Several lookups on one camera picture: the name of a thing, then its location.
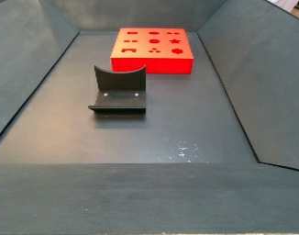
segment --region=red shape sorter block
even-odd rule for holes
[[[112,70],[146,65],[147,73],[191,73],[194,55],[182,28],[122,28],[112,49]]]

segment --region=star-shaped hole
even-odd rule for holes
[[[171,43],[179,43],[179,42],[181,42],[181,40],[178,40],[178,39],[171,40]]]

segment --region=black plastic object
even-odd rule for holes
[[[146,111],[146,67],[140,70],[114,73],[95,66],[98,78],[98,100],[88,108],[95,112],[144,113]]]

